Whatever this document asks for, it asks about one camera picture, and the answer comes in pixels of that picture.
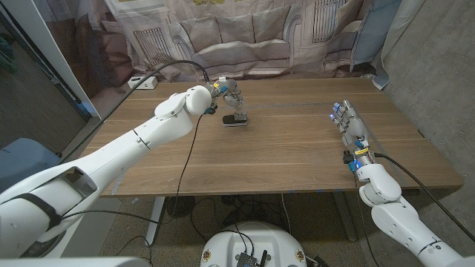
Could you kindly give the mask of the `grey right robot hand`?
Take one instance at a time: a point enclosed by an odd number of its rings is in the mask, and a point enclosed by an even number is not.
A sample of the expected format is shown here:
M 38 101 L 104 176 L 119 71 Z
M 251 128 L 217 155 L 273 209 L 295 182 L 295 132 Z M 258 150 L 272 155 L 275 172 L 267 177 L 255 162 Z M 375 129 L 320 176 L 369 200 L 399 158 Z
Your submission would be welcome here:
M 351 103 L 345 99 L 342 103 L 336 102 L 332 109 L 330 119 L 341 133 L 346 148 L 343 155 L 344 163 L 348 164 L 352 171 L 374 164 L 367 128 Z

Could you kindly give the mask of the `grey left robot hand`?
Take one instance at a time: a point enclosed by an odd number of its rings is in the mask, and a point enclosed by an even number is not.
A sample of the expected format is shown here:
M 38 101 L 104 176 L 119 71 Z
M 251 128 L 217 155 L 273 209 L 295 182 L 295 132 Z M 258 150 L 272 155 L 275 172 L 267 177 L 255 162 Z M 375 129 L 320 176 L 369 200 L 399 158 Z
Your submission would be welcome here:
M 205 87 L 209 90 L 212 103 L 205 113 L 213 114 L 217 109 L 217 99 L 222 97 L 224 102 L 235 109 L 234 117 L 236 120 L 244 120 L 243 96 L 240 92 L 237 82 L 234 79 L 222 76 L 214 82 L 207 82 Z

